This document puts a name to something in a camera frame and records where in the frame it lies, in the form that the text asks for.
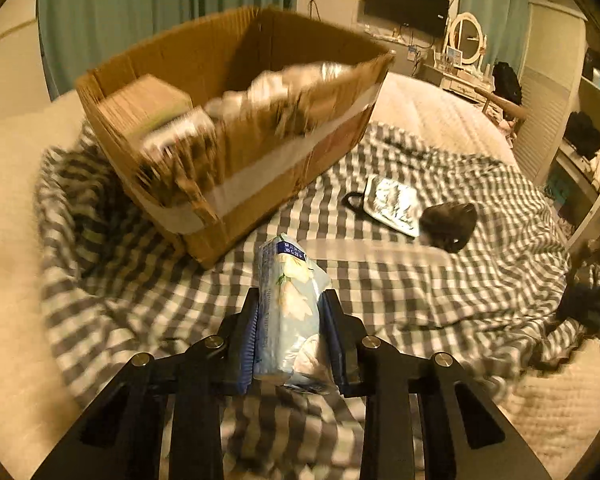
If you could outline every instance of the packing tape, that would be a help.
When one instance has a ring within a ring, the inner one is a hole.
[[[417,242],[384,242],[344,238],[298,240],[312,260],[403,264],[417,267],[449,267],[446,251]]]
[[[321,124],[302,137],[295,137],[289,142],[273,150],[247,168],[233,174],[231,178],[216,186],[205,194],[205,200],[213,211],[222,217],[239,206],[242,202],[255,195],[259,190],[270,184],[276,177],[288,171],[302,161],[319,142],[328,137],[345,122],[359,113],[364,112],[378,99],[381,84],[375,84],[362,92],[344,114],[337,119]],[[152,216],[164,229],[174,234],[188,235],[206,227],[200,217],[193,211],[189,203],[177,206],[163,207],[147,200],[136,182],[133,182],[120,171],[107,150],[100,145],[109,159],[113,169],[120,177],[142,208]]]

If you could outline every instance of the gingham fabric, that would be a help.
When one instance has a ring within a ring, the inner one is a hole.
[[[450,352],[499,400],[544,345],[547,359],[579,327],[553,328],[567,254],[541,191],[518,170],[479,155],[428,148],[407,132],[370,124],[362,142],[281,206],[213,269],[177,255],[128,200],[93,133],[46,152],[37,204],[43,244],[42,309],[52,351],[78,401],[90,402],[138,351],[161,357],[216,332],[256,285],[254,254],[278,233],[409,243],[342,206],[382,174],[418,192],[423,207],[472,202],[478,223],[449,264],[319,260],[346,312],[402,352]],[[254,383],[228,401],[225,473],[264,478],[355,478],[364,403]]]

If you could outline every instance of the closet door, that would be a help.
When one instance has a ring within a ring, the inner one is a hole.
[[[544,184],[578,96],[586,49],[584,15],[551,3],[531,3],[519,79],[529,117],[513,145],[520,170]]]

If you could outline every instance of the television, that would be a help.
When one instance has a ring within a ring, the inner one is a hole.
[[[445,35],[449,0],[365,0],[365,14],[413,27],[434,38]]]

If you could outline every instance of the screw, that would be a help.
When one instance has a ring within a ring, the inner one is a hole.
[[[440,366],[448,368],[449,366],[451,366],[453,364],[453,362],[454,362],[454,359],[449,354],[440,352],[439,354],[436,355],[436,364],[438,364]]]
[[[380,346],[381,341],[374,335],[367,335],[362,338],[362,345],[367,348],[378,348]]]
[[[219,335],[210,335],[205,339],[205,346],[207,348],[220,348],[224,344],[224,339]]]
[[[147,352],[140,352],[131,358],[131,364],[133,366],[141,367],[147,364],[150,360],[151,354],[148,354]]]

